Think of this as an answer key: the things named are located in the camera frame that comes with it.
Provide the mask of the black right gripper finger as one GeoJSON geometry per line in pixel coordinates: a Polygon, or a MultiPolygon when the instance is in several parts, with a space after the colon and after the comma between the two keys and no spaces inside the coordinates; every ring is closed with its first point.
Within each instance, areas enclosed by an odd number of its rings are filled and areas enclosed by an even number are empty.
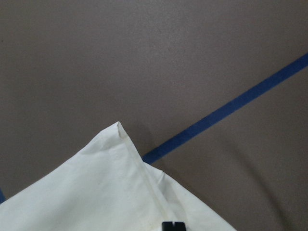
{"type": "Polygon", "coordinates": [[[186,225],[184,222],[164,221],[162,231],[186,231],[186,225]]]}

